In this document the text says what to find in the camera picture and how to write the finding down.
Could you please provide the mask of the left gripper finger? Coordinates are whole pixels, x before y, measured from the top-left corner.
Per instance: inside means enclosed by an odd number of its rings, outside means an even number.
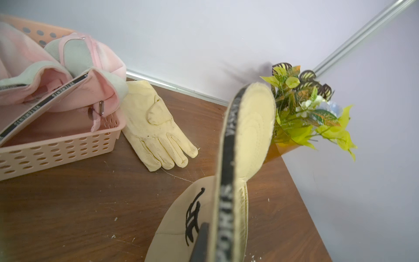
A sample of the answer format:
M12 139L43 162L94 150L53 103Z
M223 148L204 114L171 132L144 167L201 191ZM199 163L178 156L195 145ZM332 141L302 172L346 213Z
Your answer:
M197 235L190 262L206 262L209 223L203 223Z

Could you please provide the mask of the beige baseball cap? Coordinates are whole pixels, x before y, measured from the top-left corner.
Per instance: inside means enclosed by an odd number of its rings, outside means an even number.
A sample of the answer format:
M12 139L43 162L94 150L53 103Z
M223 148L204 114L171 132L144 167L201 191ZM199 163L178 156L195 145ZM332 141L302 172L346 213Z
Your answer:
M247 182L271 144L275 99L249 84L225 112L216 173L193 182L169 207L146 254L148 262L189 262L203 223L209 223L206 262L241 262L248 238Z

